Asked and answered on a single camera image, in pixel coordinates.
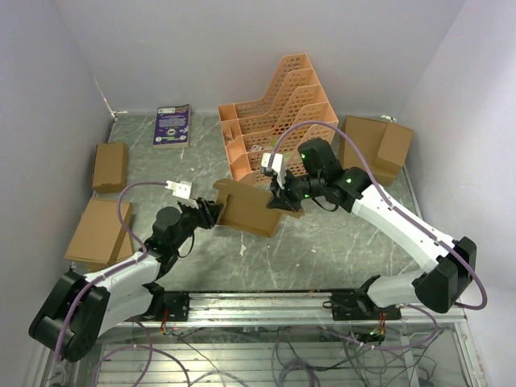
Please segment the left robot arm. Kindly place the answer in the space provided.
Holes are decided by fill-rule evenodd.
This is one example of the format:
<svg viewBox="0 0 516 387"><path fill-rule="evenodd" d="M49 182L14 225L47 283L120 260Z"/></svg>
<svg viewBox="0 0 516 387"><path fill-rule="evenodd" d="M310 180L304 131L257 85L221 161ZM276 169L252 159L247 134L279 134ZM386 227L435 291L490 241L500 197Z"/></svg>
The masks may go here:
<svg viewBox="0 0 516 387"><path fill-rule="evenodd" d="M156 280L179 259L181 245L198 228L216 225L224 205L197 198L160 209L144 247L119 264L81 275L60 276L31 322L28 334L60 360L77 362L98 337L129 318L155 320L164 312L164 290Z"/></svg>

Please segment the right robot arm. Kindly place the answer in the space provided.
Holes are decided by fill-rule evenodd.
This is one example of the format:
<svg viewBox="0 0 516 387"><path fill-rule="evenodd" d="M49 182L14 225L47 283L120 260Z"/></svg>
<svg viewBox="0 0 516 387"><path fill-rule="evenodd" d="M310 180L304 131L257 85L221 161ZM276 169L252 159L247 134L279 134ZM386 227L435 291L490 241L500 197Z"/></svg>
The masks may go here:
<svg viewBox="0 0 516 387"><path fill-rule="evenodd" d="M387 235L418 265L410 273L376 275L361 287L331 298L335 312L351 318L375 318L399 304L418 303L444 314L472 282L476 245L437 231L374 185L360 167L345 169L330 144L320 138L298 147L305 174L294 176L279 153L266 152L260 171L271 177L269 209L298 212L302 201L323 197L335 209L362 218Z"/></svg>

